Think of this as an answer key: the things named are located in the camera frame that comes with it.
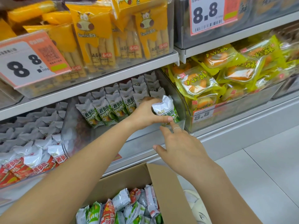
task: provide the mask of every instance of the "orange price tag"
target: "orange price tag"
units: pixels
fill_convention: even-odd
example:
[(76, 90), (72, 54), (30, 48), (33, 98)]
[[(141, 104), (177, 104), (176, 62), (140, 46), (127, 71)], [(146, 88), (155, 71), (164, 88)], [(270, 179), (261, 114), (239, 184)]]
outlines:
[(238, 20), (240, 0), (189, 0), (190, 35)]
[(0, 77), (15, 89), (70, 71), (45, 31), (0, 43)]

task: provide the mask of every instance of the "cardboard box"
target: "cardboard box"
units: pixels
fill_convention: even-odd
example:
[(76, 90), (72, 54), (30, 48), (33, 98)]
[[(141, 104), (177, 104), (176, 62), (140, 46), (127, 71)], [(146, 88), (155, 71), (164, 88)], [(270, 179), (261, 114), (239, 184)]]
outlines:
[(106, 203), (120, 190), (153, 184), (165, 224), (197, 224), (176, 174), (168, 167), (140, 164), (99, 180), (82, 207)]

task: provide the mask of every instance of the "clear plastic bin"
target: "clear plastic bin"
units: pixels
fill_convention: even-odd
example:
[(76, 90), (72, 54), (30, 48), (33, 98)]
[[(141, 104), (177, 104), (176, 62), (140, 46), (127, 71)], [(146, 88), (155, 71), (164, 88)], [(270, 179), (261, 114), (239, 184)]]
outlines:
[(285, 81), (272, 99), (280, 98), (297, 90), (299, 90), (299, 75), (293, 75)]
[(23, 98), (23, 95), (14, 90), (10, 85), (0, 80), (0, 109), (14, 105)]
[(262, 105), (271, 99), (271, 97), (283, 83), (284, 82), (275, 84), (258, 93), (245, 96), (236, 101), (216, 104), (204, 108), (195, 115), (193, 115), (193, 112), (187, 108), (187, 103), (185, 102), (184, 97), (181, 95), (182, 102), (184, 102), (186, 107), (185, 128), (192, 133), (219, 121), (230, 118), (234, 115), (245, 112), (256, 106)]
[[(180, 95), (174, 84), (171, 83), (171, 81), (160, 70), (157, 70), (156, 73), (166, 94), (171, 95), (173, 98), (177, 113), (181, 119), (178, 124), (183, 129), (185, 125), (185, 109)], [(90, 128), (81, 113), (76, 109), (75, 104), (77, 103), (79, 103), (77, 97), (70, 98), (64, 126), (62, 128), (62, 144), (68, 157), (73, 156), (76, 152), (81, 150), (110, 128), (107, 126), (100, 126), (96, 129)], [(114, 161), (119, 161), (142, 153), (151, 149), (154, 144), (163, 144), (164, 137), (159, 130), (160, 126), (161, 124), (159, 123), (153, 124), (131, 135)], [(145, 138), (147, 137), (154, 138), (155, 140), (146, 140)]]
[(175, 46), (180, 49), (203, 44), (299, 9), (299, 0), (241, 0), (237, 21), (191, 36), (190, 1), (175, 0)]
[[(54, 41), (54, 43), (56, 44), (56, 47), (58, 48), (59, 52), (64, 56), (65, 60), (67, 61), (67, 63), (69, 64), (69, 66), (72, 68), (73, 71), (62, 74), (62, 75), (57, 75), (54, 76), (52, 78), (48, 78), (45, 79), (43, 81), (39, 81), (39, 82), (35, 82), (32, 84), (28, 84), (26, 86), (22, 86), (20, 88), (18, 88), (17, 90), (23, 94), (24, 96), (28, 97), (28, 98), (35, 98), (47, 93), (51, 93), (69, 86), (73, 86), (75, 84), (78, 83), (82, 83), (85, 82), (87, 80), (91, 80), (106, 74), (110, 74), (112, 72), (115, 71), (119, 71), (121, 69), (125, 69), (128, 67), (132, 67), (134, 65), (149, 61), (151, 59), (155, 59), (155, 58), (159, 58), (161, 56), (170, 54), (173, 52), (173, 19), (174, 19), (174, 1), (173, 0), (167, 0), (167, 3), (165, 2), (165, 4), (167, 5), (167, 9), (163, 8), (163, 11), (156, 11), (156, 18), (159, 18), (160, 14), (163, 14), (163, 16), (161, 15), (161, 18), (164, 19), (164, 22), (162, 23), (163, 26), (161, 26), (159, 24), (159, 21), (156, 21), (157, 25), (159, 25), (159, 27), (161, 27), (160, 30), (152, 30), (152, 28), (155, 27), (155, 22), (151, 19), (154, 18), (152, 15), (154, 15), (155, 13), (155, 8), (157, 7), (152, 7), (151, 10), (149, 11), (149, 13), (144, 13), (143, 11), (140, 11), (140, 18), (143, 19), (142, 13), (146, 14), (144, 17), (146, 18), (144, 21), (142, 21), (142, 23), (140, 23), (139, 25), (137, 25), (137, 20), (134, 22), (133, 19), (135, 19), (137, 17), (138, 13), (135, 13), (135, 17), (132, 16), (132, 24), (135, 23), (134, 27), (135, 28), (135, 32), (130, 34), (132, 35), (129, 39), (129, 35), (127, 37), (127, 40), (123, 41), (125, 44), (125, 48), (127, 50), (130, 50), (131, 56), (129, 56), (129, 51), (127, 53), (127, 58), (122, 58), (122, 56), (118, 56), (116, 54), (116, 50), (118, 50), (118, 45), (120, 43), (114, 42), (117, 40), (117, 38), (114, 37), (114, 32), (118, 33), (119, 30), (113, 28), (113, 23), (112, 21), (111, 23), (111, 31), (112, 34), (110, 36), (109, 39), (104, 40), (104, 48), (101, 46), (101, 52), (98, 51), (98, 53), (96, 53), (96, 57), (102, 61), (102, 59), (105, 59), (105, 57), (109, 60), (110, 55), (112, 55), (112, 53), (115, 54), (115, 60), (113, 61), (113, 63), (108, 63), (107, 65), (103, 65), (100, 62), (100, 65), (96, 65), (95, 62), (91, 62), (91, 63), (86, 63), (84, 61), (84, 55), (83, 55), (83, 48), (80, 46), (80, 43), (78, 41), (79, 37), (77, 37), (78, 33), (75, 33), (75, 28), (78, 24), (73, 25), (73, 24), (63, 24), (63, 25), (58, 25), (56, 27), (51, 27), (50, 29), (47, 29), (46, 32), (49, 35), (50, 39), (52, 41)], [(146, 33), (141, 33), (141, 29), (144, 29), (144, 27), (147, 28)], [(152, 32), (156, 33), (155, 37), (156, 40), (155, 41), (151, 41), (150, 39), (148, 39), (148, 49), (150, 49), (150, 56), (146, 55), (146, 53), (144, 52), (144, 47), (142, 45), (142, 40), (140, 39), (141, 37), (147, 37), (147, 34), (151, 34)], [(95, 34), (92, 33), (92, 31), (90, 32), (86, 32), (86, 31), (82, 31), (82, 34), (84, 34), (84, 36), (93, 36)], [(133, 37), (134, 37), (134, 41), (139, 39), (139, 45), (131, 45), (130, 43), (133, 42)], [(13, 85), (11, 82), (7, 81), (7, 79), (5, 77), (1, 78), (6, 81), (8, 84), (10, 84), (11, 86), (15, 87), (15, 85)]]

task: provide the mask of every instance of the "cartoon cow logo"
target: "cartoon cow logo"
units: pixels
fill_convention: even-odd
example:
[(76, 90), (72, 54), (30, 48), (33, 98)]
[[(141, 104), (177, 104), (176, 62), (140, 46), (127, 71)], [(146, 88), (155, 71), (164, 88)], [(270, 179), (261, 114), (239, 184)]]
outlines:
[(140, 23), (140, 27), (148, 29), (154, 25), (154, 21), (150, 18), (150, 11), (141, 13), (143, 21)]
[(82, 31), (92, 31), (95, 26), (89, 21), (90, 12), (78, 12), (80, 21), (77, 22), (77, 27)]
[(121, 3), (125, 1), (125, 3), (127, 3), (128, 5), (132, 4), (133, 0), (117, 0), (117, 3)]

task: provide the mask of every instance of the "hand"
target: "hand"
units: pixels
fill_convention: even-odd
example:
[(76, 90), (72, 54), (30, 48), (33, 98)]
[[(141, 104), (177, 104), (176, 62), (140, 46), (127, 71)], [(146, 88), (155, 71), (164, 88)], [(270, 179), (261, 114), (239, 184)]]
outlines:
[(139, 107), (125, 120), (135, 131), (150, 126), (153, 123), (169, 123), (171, 116), (157, 116), (152, 112), (152, 105), (162, 102), (160, 99), (145, 97)]
[(198, 181), (198, 178), (204, 179), (203, 175), (213, 175), (212, 172), (219, 169), (219, 166), (208, 156), (200, 140), (189, 135), (173, 121), (170, 125), (174, 133), (166, 127), (160, 127), (166, 149), (160, 145), (153, 146), (163, 161), (191, 184)]

